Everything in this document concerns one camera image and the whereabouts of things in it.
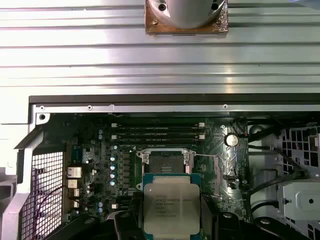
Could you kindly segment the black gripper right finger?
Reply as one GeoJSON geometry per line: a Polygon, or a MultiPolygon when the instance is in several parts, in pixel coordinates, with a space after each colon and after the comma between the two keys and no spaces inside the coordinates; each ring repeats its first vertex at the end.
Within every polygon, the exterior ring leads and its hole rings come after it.
{"type": "Polygon", "coordinates": [[[300,233],[271,217],[252,223],[221,211],[207,193],[201,194],[201,226],[209,240],[299,240],[300,233]]]}

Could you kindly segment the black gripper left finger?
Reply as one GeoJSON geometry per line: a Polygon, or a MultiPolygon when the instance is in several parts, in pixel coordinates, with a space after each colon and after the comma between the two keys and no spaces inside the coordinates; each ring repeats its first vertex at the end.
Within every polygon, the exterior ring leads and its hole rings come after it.
{"type": "Polygon", "coordinates": [[[143,240],[144,193],[136,191],[128,209],[111,212],[106,220],[82,215],[53,232],[55,240],[143,240]]]}

